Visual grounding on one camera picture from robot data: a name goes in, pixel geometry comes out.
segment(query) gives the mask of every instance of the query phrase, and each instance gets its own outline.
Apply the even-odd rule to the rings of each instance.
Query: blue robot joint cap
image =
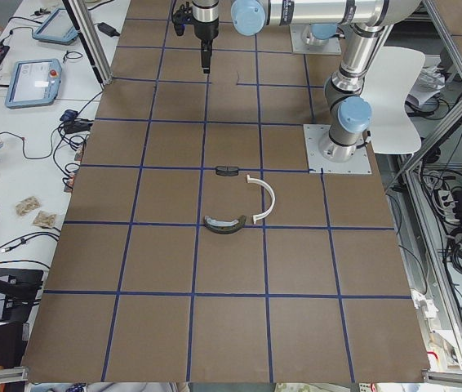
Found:
[[[365,131],[372,120],[369,102],[359,96],[350,96],[338,108],[338,122],[349,133]]]
[[[338,30],[336,23],[314,23],[311,24],[311,34],[320,40],[333,38]]]
[[[242,35],[259,33],[265,25],[265,11],[256,0],[236,0],[231,6],[234,28]]]

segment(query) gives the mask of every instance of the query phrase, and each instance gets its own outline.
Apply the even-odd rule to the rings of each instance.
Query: white desk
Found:
[[[42,156],[50,151],[50,134],[60,123],[59,117],[64,110],[79,110],[83,105],[83,101],[57,101],[42,108],[11,110],[4,106],[0,97],[0,132],[9,131],[24,136],[27,155]],[[98,102],[92,102],[84,109],[81,117],[94,118],[97,107]],[[20,140],[9,135],[1,137],[4,146],[0,149],[0,245],[23,234],[40,231],[40,228],[32,225],[33,218],[39,211],[59,214],[60,227],[70,199],[70,195],[63,192],[64,185],[60,180],[62,173],[51,157],[36,161],[26,160],[22,155]],[[54,140],[59,140],[58,135],[54,136]],[[63,167],[73,161],[74,155],[65,145],[58,150],[56,159]],[[15,205],[29,196],[37,197],[42,207],[26,216],[17,216]],[[0,252],[0,261],[27,259],[50,265],[55,248],[56,242],[51,238],[35,238],[29,244],[11,252]],[[45,270],[33,263],[13,263],[0,267]],[[36,314],[37,307],[34,307],[29,318],[30,327],[33,326]]]
[[[91,18],[94,23],[105,22],[112,25],[120,32],[130,1],[131,0],[116,0],[96,8],[91,12]],[[40,7],[42,7],[40,0],[24,0],[15,13],[15,16],[33,19],[31,16],[33,11]],[[7,36],[11,29],[19,26],[30,26],[36,29],[38,24],[30,23],[27,20],[13,19],[4,29],[1,38]],[[108,37],[98,30],[96,31],[99,35],[102,47],[104,48],[106,58],[111,64],[117,48],[118,37]],[[91,69],[80,39],[77,38],[77,41],[71,45],[57,45],[32,39],[29,29],[17,29],[11,37],[7,38],[5,43],[10,46],[10,51],[2,65],[4,71],[0,71],[0,84],[9,84],[13,64],[16,61],[56,58],[62,65],[62,82],[60,84],[57,99],[89,100],[99,92],[99,83],[93,74],[93,70]],[[78,51],[82,53],[84,57],[80,60],[68,60],[63,63],[63,57],[66,51]],[[7,89],[0,88],[1,97],[5,97],[6,93]]]
[[[91,12],[94,22],[104,21],[112,25],[118,31],[122,30],[127,8],[131,0],[116,0]],[[42,7],[39,0],[24,0],[16,16],[31,18],[34,10]],[[12,20],[5,29],[4,35],[10,29],[21,25],[33,25],[22,20]],[[102,33],[99,34],[100,41],[109,63],[113,59],[118,38],[110,38]],[[13,36],[7,39],[11,47],[5,61],[5,69],[19,60],[35,60],[44,58],[56,58],[62,64],[62,58],[66,50],[79,51],[84,54],[80,61],[69,60],[63,65],[63,78],[60,84],[59,96],[56,102],[50,106],[8,109],[4,105],[4,97],[7,89],[0,88],[0,132],[9,131],[26,138],[26,153],[30,157],[43,156],[50,151],[50,134],[60,121],[59,118],[66,109],[80,110],[87,101],[100,92],[99,83],[91,70],[91,66],[83,50],[82,44],[77,40],[70,46],[54,45],[39,42],[31,38],[29,29],[17,29]],[[10,75],[0,73],[0,83],[8,84]],[[100,96],[90,103],[82,112],[82,118],[93,119],[99,104]],[[53,163],[51,157],[42,160],[27,160],[22,155],[22,144],[14,136],[2,135],[5,145],[0,149],[0,245],[40,228],[33,226],[33,218],[38,211],[45,211],[59,214],[60,227],[64,214],[68,208],[70,195],[63,192],[64,185],[61,181],[62,173]],[[59,137],[54,137],[55,144]],[[57,161],[63,167],[71,163],[74,152],[64,145],[56,154]],[[26,216],[16,215],[15,205],[29,197],[36,196],[42,207],[30,212]],[[36,260],[42,263],[51,264],[56,242],[48,237],[36,238],[30,241],[29,245],[18,247],[8,252],[0,252],[0,261],[9,260]],[[15,263],[11,265],[0,265],[5,268],[45,268],[32,263]],[[37,307],[29,317],[30,327],[37,315]]]

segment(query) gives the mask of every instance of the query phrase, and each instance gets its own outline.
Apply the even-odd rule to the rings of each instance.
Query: tablet screen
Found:
[[[38,33],[48,37],[62,38],[66,36],[72,27],[73,25],[68,12],[66,10],[59,10],[51,20],[43,25]]]
[[[23,100],[41,100],[45,98],[46,89],[50,84],[48,82],[50,64],[51,62],[49,61],[22,64],[17,71],[12,100],[21,102]]]

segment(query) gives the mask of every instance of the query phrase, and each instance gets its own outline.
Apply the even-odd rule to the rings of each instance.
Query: gray curved part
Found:
[[[390,0],[387,15],[381,26],[394,25],[408,18],[418,8],[421,0]]]

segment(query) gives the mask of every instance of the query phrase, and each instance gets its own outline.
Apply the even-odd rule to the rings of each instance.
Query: silver metal bracket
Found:
[[[318,148],[318,142],[325,133],[329,132],[330,125],[324,124],[305,124],[305,149],[307,150],[307,162],[309,165],[309,172],[311,174],[320,174],[323,170],[324,173],[331,174],[372,174],[371,164],[367,157],[365,147],[357,149],[353,157],[344,163],[335,163],[325,158]],[[363,143],[363,138],[360,137],[358,143]]]
[[[307,27],[306,24],[293,24],[291,26],[291,42],[293,53],[303,53],[305,55],[328,55],[340,56],[342,49],[338,38],[330,38],[329,42],[322,46],[307,45],[302,39],[302,34]]]

